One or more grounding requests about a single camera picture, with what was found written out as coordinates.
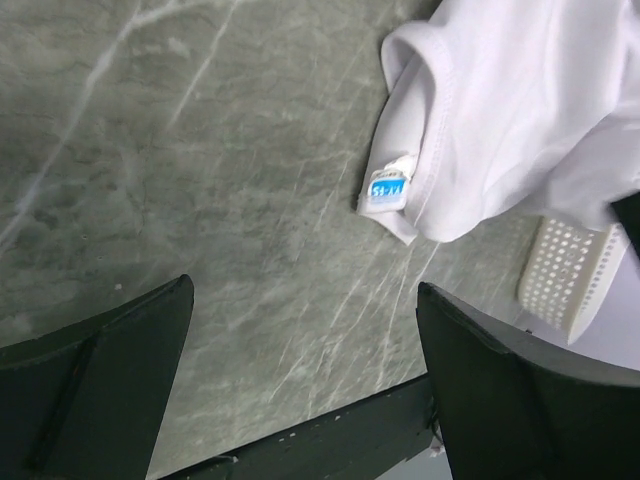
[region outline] white cloth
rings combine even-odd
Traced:
[[[603,229],[640,189],[640,0],[444,0],[389,35],[358,213],[448,242],[516,204]],[[412,158],[406,204],[374,172]]]

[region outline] gray marble floor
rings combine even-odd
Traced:
[[[150,477],[420,374],[416,285],[505,321],[536,219],[407,248],[352,210],[425,0],[0,2],[0,345],[180,273]]]

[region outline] blue label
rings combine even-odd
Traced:
[[[372,197],[395,197],[404,190],[404,179],[383,179],[371,184]]]

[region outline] white plastic basket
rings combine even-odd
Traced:
[[[575,342],[593,321],[628,246],[620,225],[594,232],[545,218],[520,281],[522,306]]]

